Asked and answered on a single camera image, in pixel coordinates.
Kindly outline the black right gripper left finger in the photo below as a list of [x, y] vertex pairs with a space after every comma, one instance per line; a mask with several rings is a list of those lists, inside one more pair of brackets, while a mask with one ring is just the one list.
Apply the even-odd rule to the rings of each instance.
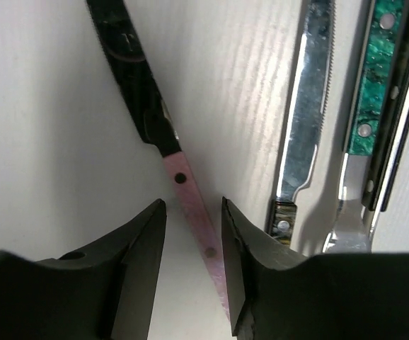
[[166, 204], [58, 259], [0, 250], [0, 339], [146, 339]]

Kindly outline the knife with pink handle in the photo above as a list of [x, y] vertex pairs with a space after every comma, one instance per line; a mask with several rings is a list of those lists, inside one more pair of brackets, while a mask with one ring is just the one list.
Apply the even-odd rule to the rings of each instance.
[[142, 141], [159, 151], [221, 306], [229, 311], [221, 240], [123, 1], [87, 1], [113, 78]]

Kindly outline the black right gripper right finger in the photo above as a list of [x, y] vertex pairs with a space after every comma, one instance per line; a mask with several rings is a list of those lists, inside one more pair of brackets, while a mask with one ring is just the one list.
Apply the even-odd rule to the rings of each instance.
[[409, 254], [303, 256], [221, 202], [238, 339], [409, 339]]

